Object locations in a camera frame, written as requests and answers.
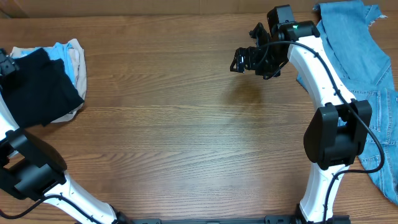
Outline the black t-shirt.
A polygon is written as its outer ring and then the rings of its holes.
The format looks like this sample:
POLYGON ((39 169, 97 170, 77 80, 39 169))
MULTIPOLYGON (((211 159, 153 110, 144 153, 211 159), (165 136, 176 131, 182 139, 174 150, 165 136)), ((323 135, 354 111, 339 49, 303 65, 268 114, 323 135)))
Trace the black t-shirt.
POLYGON ((1 94, 19 127, 46 126, 84 103, 63 60, 38 49, 15 63, 19 70, 2 79, 1 94))

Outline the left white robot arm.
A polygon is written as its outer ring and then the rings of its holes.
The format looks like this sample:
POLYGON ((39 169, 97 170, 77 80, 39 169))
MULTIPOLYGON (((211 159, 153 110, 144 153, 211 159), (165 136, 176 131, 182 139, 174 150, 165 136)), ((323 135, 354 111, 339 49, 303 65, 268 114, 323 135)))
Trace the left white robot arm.
POLYGON ((104 203, 76 183, 57 150, 27 131, 46 126, 83 104, 83 98, 65 73, 61 59, 52 60, 44 49, 22 58, 1 50, 1 190, 18 200, 51 204, 79 223, 130 223, 112 205, 104 203))

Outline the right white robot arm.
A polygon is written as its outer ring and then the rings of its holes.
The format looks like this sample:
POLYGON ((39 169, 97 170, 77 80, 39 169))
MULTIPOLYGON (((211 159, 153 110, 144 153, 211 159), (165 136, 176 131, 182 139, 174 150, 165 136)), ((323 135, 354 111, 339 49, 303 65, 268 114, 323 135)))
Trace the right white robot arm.
POLYGON ((289 5, 267 13, 269 29, 262 23, 250 31, 256 46, 238 48, 232 72, 253 70, 268 80, 291 63, 302 77, 315 114, 304 134, 305 153, 312 163, 303 199, 288 223, 350 223, 333 214, 333 202, 343 174, 364 150, 372 109, 344 86, 326 56, 320 32, 312 21, 297 22, 289 5))

